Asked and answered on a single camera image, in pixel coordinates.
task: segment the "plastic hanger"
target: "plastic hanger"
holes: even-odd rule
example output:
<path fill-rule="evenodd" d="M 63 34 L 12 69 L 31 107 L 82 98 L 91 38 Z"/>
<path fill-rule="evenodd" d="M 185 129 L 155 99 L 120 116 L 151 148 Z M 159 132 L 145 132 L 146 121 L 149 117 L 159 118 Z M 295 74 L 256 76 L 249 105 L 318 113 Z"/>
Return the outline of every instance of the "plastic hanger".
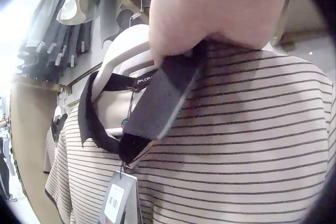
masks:
<path fill-rule="evenodd" d="M 147 68 L 154 65 L 154 60 L 150 51 L 145 51 L 136 55 L 135 57 L 122 63 L 119 74 L 129 76 L 131 73 L 140 69 Z"/>
<path fill-rule="evenodd" d="M 58 119 L 61 119 L 61 117 L 64 114 L 70 115 L 71 113 L 71 109 L 67 105 L 65 105 L 66 91 L 65 91 L 65 99 L 63 99 L 62 94 L 63 94 L 63 88 L 61 88 L 61 93 L 59 94 L 59 97 L 57 99 L 57 107 L 54 113 L 54 122 L 56 122 Z"/>
<path fill-rule="evenodd" d="M 67 115 L 70 115 L 71 114 L 71 109 L 69 108 L 69 106 L 67 106 L 65 104 L 65 100 L 66 100 L 66 97 L 67 97 L 67 94 L 66 94 L 66 90 L 64 90 L 64 94 L 65 94 L 65 98 L 63 100 L 63 107 L 64 107 L 64 111 Z"/>
<path fill-rule="evenodd" d="M 141 58 L 141 59 L 144 59 L 144 60 L 145 60 L 147 56 L 148 56 L 148 54 L 145 55 L 145 56 L 142 54 L 142 56 L 139 57 L 139 59 Z M 154 65 L 154 62 L 153 62 L 151 65 L 147 66 L 147 67 L 142 67 L 141 69 L 139 69 L 138 66 L 140 66 L 140 65 L 136 65 L 135 68 L 137 68 L 137 69 L 136 69 L 136 70 L 132 70 L 131 68 L 128 68 L 128 66 L 131 66 L 131 63 L 128 63 L 128 64 L 126 65 L 126 69 L 125 69 L 125 71 L 123 71 L 123 75 L 125 75 L 125 76 L 129 76 L 130 74 L 132 74 L 132 73 L 134 73 L 135 71 L 138 71 L 138 70 L 142 70 L 142 71 L 141 71 L 141 74 L 139 74 L 139 75 L 142 75 L 142 74 L 144 74 L 144 73 L 146 73 L 146 72 L 150 72 L 151 70 L 154 70 L 154 69 L 157 68 L 157 67 Z M 121 135 L 123 134 L 123 129 L 122 129 L 122 128 L 108 128 L 108 129 L 106 129 L 106 132 L 107 132 L 107 133 L 110 133 L 112 136 L 113 136 L 113 135 L 115 135 L 115 136 L 121 136 Z"/>
<path fill-rule="evenodd" d="M 135 13 L 130 18 L 130 24 L 133 19 L 136 19 L 142 12 Z M 104 86 L 111 77 L 116 66 L 124 61 L 150 50 L 149 45 L 149 26 L 146 24 L 138 24 L 130 26 L 128 29 L 121 32 L 109 46 L 102 66 L 93 81 L 91 101 L 94 102 L 98 95 L 102 92 Z"/>
<path fill-rule="evenodd" d="M 58 96 L 57 99 L 57 107 L 55 109 L 54 113 L 54 122 L 56 122 L 58 119 L 61 119 L 62 115 L 64 115 L 64 109 L 60 105 L 61 95 L 62 95 L 63 88 L 61 88 L 61 93 Z"/>

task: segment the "shirt sleeve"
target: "shirt sleeve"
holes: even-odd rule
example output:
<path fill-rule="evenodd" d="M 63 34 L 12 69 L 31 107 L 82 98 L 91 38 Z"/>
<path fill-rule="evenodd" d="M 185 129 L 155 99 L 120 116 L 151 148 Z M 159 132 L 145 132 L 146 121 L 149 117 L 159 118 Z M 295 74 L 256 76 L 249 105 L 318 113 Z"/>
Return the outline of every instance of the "shirt sleeve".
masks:
<path fill-rule="evenodd" d="M 66 141 L 63 132 L 59 136 L 57 156 L 48 176 L 45 192 L 59 211 L 62 222 L 70 224 L 72 205 L 69 189 Z"/>
<path fill-rule="evenodd" d="M 49 154 L 48 154 L 48 146 L 45 146 L 45 154 L 44 154 L 44 165 L 43 165 L 43 172 L 44 173 L 49 173 L 51 170 L 51 164 L 50 164 L 50 159 L 49 159 Z"/>
<path fill-rule="evenodd" d="M 330 174 L 333 165 L 335 164 L 335 153 L 336 153 L 336 94 L 335 85 L 332 88 L 332 99 L 331 99 L 331 109 L 330 109 L 330 121 L 328 130 L 328 165 L 327 165 L 327 176 Z"/>

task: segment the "hang tag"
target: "hang tag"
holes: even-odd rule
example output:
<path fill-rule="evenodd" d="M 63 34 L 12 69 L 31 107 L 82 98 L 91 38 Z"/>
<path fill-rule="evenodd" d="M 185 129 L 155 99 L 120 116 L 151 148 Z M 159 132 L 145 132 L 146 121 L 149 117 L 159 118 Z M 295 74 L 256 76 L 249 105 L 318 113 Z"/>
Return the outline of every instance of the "hang tag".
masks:
<path fill-rule="evenodd" d="M 117 220 L 120 203 L 124 196 L 124 192 L 125 190 L 116 184 L 112 184 L 110 188 L 104 214 L 113 223 L 115 223 Z"/>
<path fill-rule="evenodd" d="M 115 171 L 104 197 L 98 224 L 142 224 L 138 198 L 137 178 Z"/>

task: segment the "brand label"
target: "brand label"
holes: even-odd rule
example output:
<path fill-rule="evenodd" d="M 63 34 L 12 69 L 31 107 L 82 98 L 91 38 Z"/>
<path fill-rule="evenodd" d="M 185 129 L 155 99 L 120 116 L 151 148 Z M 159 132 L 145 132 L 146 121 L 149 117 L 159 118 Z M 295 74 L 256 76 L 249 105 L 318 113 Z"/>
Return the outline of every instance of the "brand label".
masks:
<path fill-rule="evenodd" d="M 156 70 L 153 70 L 153 71 L 150 71 L 146 74 L 139 76 L 138 78 L 136 78 L 134 82 L 134 87 L 136 89 L 144 88 L 150 83 L 150 80 L 153 79 L 155 73 L 156 73 Z"/>

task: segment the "striped polo shirt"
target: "striped polo shirt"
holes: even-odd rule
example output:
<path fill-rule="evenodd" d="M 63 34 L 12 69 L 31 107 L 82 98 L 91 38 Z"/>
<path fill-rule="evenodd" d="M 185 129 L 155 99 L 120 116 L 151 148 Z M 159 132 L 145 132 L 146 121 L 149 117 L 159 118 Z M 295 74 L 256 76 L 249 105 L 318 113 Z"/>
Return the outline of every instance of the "striped polo shirt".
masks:
<path fill-rule="evenodd" d="M 209 43 L 206 57 L 168 135 L 134 170 L 144 223 L 300 223 L 335 163 L 335 86 L 293 56 Z M 102 92 L 99 119 L 79 125 L 76 106 L 66 120 L 46 184 L 64 223 L 97 223 L 121 160 L 81 132 L 120 127 L 130 99 Z"/>
<path fill-rule="evenodd" d="M 50 170 L 54 164 L 55 160 L 55 148 L 56 143 L 54 141 L 53 135 L 52 135 L 51 127 L 49 128 L 47 132 L 46 137 L 46 145 L 45 145 L 45 155 L 44 155 L 44 165 L 43 165 L 43 172 L 44 173 L 50 173 Z"/>

